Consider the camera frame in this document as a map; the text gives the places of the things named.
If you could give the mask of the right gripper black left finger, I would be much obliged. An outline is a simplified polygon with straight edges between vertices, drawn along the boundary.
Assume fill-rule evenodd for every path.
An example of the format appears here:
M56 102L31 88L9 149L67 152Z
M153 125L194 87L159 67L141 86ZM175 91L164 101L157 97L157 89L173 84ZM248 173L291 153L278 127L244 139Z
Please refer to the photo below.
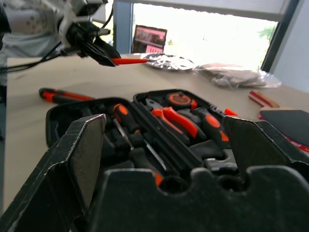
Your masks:
M69 232L77 218L88 215L105 124L104 114L71 123L0 218L0 232Z

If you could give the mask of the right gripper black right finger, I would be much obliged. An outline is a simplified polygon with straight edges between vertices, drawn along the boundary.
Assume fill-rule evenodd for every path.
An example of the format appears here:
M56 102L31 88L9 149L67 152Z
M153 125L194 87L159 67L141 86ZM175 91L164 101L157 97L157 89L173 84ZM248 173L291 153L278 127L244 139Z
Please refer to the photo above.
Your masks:
M224 116L223 126L242 176L253 166L287 166L309 182L309 157L270 123Z

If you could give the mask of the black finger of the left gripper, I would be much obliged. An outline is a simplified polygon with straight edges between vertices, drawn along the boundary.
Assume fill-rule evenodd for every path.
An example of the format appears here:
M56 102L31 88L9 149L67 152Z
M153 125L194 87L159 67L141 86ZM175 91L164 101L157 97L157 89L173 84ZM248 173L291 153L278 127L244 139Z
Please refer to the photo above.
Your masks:
M106 53L106 51L99 48L93 43L82 44L81 50L102 66L116 66L116 64L112 61L112 58Z
M96 37L93 41L93 44L97 51L93 55L93 58L99 59L99 58L120 58L119 52L110 44L103 41L100 37Z

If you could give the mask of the slim orange tool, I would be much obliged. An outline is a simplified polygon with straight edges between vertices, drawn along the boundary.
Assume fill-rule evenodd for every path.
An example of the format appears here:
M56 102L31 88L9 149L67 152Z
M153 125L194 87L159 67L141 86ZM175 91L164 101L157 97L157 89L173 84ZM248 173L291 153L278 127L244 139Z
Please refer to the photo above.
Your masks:
M147 63L149 60L146 58L113 58L112 61L115 65L127 65Z

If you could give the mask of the black tool with orange grip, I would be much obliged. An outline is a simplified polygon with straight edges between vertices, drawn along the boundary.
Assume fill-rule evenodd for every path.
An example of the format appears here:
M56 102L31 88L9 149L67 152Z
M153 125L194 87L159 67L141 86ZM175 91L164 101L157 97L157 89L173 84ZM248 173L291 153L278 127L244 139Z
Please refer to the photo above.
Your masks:
M230 148L229 138L223 125L206 108L199 107L192 113L201 119L202 130L222 149Z

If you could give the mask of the black plastic tool case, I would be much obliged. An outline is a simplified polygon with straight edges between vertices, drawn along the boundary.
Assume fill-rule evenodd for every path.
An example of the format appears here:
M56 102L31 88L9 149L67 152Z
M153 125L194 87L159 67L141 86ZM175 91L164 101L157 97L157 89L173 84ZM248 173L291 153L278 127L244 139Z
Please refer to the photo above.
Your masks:
M115 116L112 110L116 104L121 103L132 114L140 133L159 154L167 167L166 171L163 170L146 146L133 145L134 148L143 148L149 162L162 174L163 181L160 185L168 180L182 183L190 172L198 167L207 168L215 175L237 176L239 171L231 147L229 149L220 148L208 135L206 141L190 138L190 145L186 145L153 116L151 107L146 105L146 98L155 100L164 107L169 107L165 96L174 92L182 92L196 100L197 108L206 108L222 123L225 113L214 104L201 99L192 92L181 89L157 90L136 94L132 101L119 97L108 97L65 104L55 103L56 106L49 110L46 115L46 142L48 145L54 144L65 134L69 125L75 120L86 116L104 114L106 116L106 132L101 158L103 167L106 169L135 168L132 160L128 157L131 151L130 147L113 122ZM201 119L194 115L192 111L182 109L176 112L189 118L201 128Z

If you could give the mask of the table tennis paddle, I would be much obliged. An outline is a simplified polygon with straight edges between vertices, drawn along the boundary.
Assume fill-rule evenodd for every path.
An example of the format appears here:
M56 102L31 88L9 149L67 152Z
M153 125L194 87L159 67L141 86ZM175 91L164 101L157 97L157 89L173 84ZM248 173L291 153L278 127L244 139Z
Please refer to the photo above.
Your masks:
M260 120L270 123L290 143L309 153L309 113L280 106L259 91L250 91L248 97L262 107L258 113Z

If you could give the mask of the pink lit monitor screen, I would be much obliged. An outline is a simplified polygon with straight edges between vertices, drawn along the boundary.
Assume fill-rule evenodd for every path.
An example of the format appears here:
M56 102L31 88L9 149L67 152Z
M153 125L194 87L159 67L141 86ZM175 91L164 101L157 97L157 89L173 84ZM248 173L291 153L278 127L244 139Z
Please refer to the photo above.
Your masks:
M166 29L136 25L131 53L163 53L167 32Z

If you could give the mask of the orange black utility knife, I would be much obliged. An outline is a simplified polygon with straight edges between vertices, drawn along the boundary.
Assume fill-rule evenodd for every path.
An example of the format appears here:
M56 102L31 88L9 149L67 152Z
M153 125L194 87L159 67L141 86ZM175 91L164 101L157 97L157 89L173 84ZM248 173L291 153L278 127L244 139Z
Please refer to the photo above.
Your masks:
M60 89L55 88L40 88L39 96L46 100L47 102L52 102L56 104L65 104L71 102L83 102L83 101L91 101L94 98L80 95L77 93L67 92Z

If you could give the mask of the black white printed plastic bag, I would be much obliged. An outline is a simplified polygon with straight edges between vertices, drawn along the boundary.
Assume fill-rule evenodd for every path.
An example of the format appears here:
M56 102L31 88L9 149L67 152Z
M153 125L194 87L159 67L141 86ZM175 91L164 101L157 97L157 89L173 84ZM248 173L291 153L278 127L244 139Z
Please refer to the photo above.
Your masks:
M189 59L178 55L169 55L165 53L145 53L141 54L140 58L148 60L145 65L168 71L190 71L197 66Z

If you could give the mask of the orange black short screwdriver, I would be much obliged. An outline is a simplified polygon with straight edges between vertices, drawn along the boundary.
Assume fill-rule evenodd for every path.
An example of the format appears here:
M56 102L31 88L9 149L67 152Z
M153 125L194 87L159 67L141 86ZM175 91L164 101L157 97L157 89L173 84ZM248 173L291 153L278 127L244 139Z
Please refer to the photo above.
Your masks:
M129 137L125 133L123 127L121 125L125 125L128 128L128 131L130 133L136 133L138 129L138 125L132 116L132 114L129 112L129 110L121 103L116 104L113 108L113 113L115 116L115 119L113 122L115 123L116 127L118 128L120 134L124 138L124 140L128 143L130 150L134 150L134 146L131 143Z

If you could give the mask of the clear bag of brown items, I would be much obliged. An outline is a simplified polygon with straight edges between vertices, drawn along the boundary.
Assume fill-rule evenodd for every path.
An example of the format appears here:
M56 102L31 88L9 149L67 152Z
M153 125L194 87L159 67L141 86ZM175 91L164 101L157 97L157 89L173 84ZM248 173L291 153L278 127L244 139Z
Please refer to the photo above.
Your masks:
M207 63L195 68L218 87L238 88L277 88L282 82L273 74L259 68L251 68L229 63Z

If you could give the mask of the orange black tape measure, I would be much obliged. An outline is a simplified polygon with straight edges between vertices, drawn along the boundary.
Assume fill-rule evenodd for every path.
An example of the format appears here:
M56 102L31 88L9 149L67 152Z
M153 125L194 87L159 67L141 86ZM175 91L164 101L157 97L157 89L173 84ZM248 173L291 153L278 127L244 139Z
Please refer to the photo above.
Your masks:
M165 96L165 100L174 110L189 109L194 110L198 107L196 100L183 94L182 92L174 92Z

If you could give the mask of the black screwdriver with orange end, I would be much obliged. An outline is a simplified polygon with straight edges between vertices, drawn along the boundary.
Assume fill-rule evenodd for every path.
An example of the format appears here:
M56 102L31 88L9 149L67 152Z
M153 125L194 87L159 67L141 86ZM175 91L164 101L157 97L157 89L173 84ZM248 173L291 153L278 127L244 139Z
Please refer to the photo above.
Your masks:
M128 157L132 160L135 168L150 169L155 175L155 182L157 186L163 181L162 174L149 162L146 157L145 150L141 147L134 148L128 154Z

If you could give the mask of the black screwdriver with orange collar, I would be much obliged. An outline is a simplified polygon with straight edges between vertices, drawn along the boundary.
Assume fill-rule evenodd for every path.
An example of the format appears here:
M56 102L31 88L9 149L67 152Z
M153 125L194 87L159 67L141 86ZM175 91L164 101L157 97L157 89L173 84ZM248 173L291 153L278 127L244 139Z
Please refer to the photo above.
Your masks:
M130 134L128 137L133 145L144 145L147 147L147 149L151 152L151 154L155 157L155 159L160 163L163 170L167 170L167 167L164 163L164 161L161 159L159 154L154 150L154 148L149 144L148 141L143 137L143 135L138 130L134 134Z

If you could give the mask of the orange handled pliers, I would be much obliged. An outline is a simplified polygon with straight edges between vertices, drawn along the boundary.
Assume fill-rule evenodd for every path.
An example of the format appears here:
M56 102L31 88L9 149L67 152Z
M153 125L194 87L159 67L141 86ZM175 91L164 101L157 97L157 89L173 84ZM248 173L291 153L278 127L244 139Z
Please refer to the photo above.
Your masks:
M176 112L171 106L164 107L155 100L146 98L146 105L151 107L151 113L184 144L190 145L190 138L206 141L207 135L189 118Z

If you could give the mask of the dark window frame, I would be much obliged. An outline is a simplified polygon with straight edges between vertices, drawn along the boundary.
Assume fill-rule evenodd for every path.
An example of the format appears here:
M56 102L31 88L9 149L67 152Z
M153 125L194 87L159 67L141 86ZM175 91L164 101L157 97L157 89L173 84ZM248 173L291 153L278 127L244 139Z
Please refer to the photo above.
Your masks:
M279 48L282 44L283 38L291 24L294 13L299 6L301 0L290 0L286 13L283 19L277 24L272 39L270 40L270 45L265 55L265 58L261 65L261 70L269 72L272 65L275 62L276 55L279 53Z

